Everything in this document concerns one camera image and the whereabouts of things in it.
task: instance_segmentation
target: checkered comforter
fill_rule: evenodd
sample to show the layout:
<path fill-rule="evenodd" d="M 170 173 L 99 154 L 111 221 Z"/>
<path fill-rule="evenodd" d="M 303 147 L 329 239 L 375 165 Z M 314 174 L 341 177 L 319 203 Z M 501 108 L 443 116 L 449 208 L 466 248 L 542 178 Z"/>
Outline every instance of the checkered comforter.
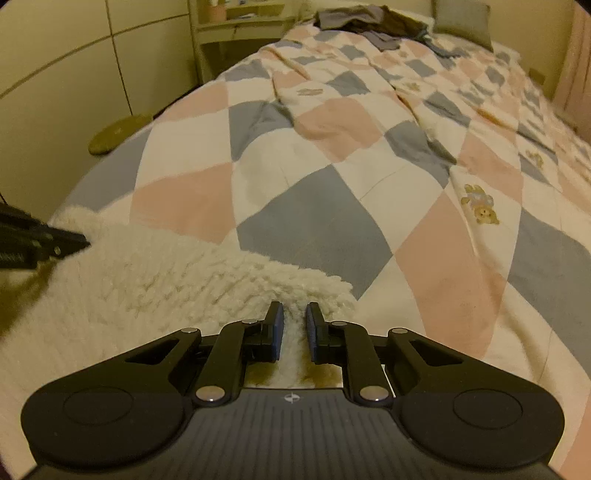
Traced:
<path fill-rule="evenodd" d="M 552 392 L 567 422 L 552 465 L 582 480 L 591 148 L 509 57 L 456 53 L 295 27 L 67 202 L 341 276 L 370 333 L 408 327 Z"/>

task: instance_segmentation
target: metal pin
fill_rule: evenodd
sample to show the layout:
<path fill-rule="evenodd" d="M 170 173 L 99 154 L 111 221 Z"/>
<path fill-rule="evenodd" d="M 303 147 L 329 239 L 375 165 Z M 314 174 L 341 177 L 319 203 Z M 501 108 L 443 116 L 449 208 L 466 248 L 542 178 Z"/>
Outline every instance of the metal pin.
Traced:
<path fill-rule="evenodd" d="M 367 401 L 382 401 L 388 398 L 389 392 L 384 387 L 370 385 L 359 390 L 359 395 Z"/>
<path fill-rule="evenodd" d="M 225 394 L 226 391 L 222 387 L 218 387 L 217 385 L 208 385 L 207 387 L 201 387 L 195 392 L 195 395 L 199 400 L 210 402 L 221 400 Z"/>

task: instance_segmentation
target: pink curtain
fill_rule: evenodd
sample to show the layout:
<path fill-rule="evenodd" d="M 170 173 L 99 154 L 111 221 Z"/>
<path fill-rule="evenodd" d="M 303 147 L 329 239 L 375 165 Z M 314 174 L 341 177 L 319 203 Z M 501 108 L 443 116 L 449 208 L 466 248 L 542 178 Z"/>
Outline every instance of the pink curtain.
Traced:
<path fill-rule="evenodd" d="M 553 103 L 577 122 L 581 138 L 591 142 L 591 15 L 578 3 Z"/>

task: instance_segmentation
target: fluffy white fabric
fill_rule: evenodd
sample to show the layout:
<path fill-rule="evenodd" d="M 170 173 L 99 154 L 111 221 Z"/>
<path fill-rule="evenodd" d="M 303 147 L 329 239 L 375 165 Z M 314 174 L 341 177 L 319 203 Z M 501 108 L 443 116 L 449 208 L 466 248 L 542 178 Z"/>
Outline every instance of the fluffy white fabric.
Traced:
<path fill-rule="evenodd" d="M 285 307 L 281 359 L 254 366 L 247 384 L 330 386 L 339 369 L 309 360 L 303 313 L 352 320 L 350 285 L 320 271 L 140 226 L 111 225 L 74 208 L 54 223 L 92 247 L 34 273 L 0 277 L 0 455 L 13 476 L 33 465 L 20 411 L 44 384 L 186 326 L 204 335 Z"/>

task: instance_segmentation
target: electrical outlet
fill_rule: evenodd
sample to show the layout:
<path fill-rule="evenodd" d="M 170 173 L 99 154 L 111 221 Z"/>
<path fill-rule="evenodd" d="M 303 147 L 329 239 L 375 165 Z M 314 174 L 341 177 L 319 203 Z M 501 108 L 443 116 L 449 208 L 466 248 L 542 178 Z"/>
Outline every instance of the electrical outlet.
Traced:
<path fill-rule="evenodd" d="M 533 68 L 530 69 L 529 77 L 540 86 L 542 86 L 546 81 L 546 75 Z"/>

